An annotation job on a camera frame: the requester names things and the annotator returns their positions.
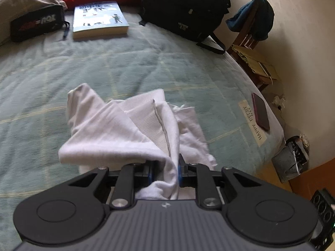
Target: white wall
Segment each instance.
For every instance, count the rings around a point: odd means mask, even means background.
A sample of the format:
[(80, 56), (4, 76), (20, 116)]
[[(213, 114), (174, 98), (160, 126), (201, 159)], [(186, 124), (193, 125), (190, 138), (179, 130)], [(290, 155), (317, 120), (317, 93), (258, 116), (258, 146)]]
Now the white wall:
[[(250, 0), (231, 0), (230, 14)], [(335, 0), (268, 0), (275, 18), (269, 38), (256, 49), (282, 82), (264, 90), (284, 94), (285, 134), (304, 133), (315, 167), (335, 157)], [(222, 22), (217, 36), (230, 46), (237, 33)]]

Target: white cloth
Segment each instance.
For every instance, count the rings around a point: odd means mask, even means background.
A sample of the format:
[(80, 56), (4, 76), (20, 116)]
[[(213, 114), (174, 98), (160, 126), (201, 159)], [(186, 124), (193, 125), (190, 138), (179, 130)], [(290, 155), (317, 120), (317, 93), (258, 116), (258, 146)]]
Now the white cloth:
[(98, 166), (119, 170), (133, 162), (162, 162), (160, 180), (141, 189), (137, 199), (177, 199), (179, 152), (187, 163), (216, 165), (194, 108), (170, 107), (162, 89), (106, 104), (82, 84), (68, 93), (68, 124), (71, 138), (60, 148), (59, 159), (80, 165), (81, 173)]

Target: book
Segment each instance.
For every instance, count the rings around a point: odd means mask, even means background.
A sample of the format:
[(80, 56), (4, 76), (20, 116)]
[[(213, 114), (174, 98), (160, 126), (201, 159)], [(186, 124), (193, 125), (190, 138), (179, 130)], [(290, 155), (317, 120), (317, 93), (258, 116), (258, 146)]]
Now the book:
[(128, 27), (129, 24), (115, 1), (79, 5), (74, 9), (74, 39), (125, 34)]

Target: bed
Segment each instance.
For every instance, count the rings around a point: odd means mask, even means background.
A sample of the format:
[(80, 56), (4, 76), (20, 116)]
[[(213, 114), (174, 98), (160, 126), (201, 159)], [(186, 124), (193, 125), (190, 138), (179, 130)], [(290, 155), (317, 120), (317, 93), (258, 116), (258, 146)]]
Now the bed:
[[(88, 83), (105, 101), (163, 88), (166, 100), (195, 107), (217, 169), (255, 174), (280, 149), (283, 130), (267, 106), (271, 130), (259, 145), (243, 107), (261, 96), (226, 53), (204, 50), (122, 9), (127, 36), (63, 41), (62, 31), (0, 46), (0, 249), (19, 242), (12, 222), (24, 198), (78, 174), (58, 149), (70, 137), (67, 92)], [(73, 12), (66, 13), (72, 23)]]

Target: cream fabric label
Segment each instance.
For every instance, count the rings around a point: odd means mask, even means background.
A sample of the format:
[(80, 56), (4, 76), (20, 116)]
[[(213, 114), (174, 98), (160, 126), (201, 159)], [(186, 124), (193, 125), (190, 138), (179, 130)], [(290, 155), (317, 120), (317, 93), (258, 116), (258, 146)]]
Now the cream fabric label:
[(247, 100), (243, 100), (238, 103), (240, 106), (248, 124), (250, 127), (250, 130), (252, 134), (254, 135), (254, 138), (258, 144), (258, 146), (261, 146), (267, 139), (267, 136), (262, 128), (260, 128), (255, 120), (255, 115), (253, 109), (249, 106)]

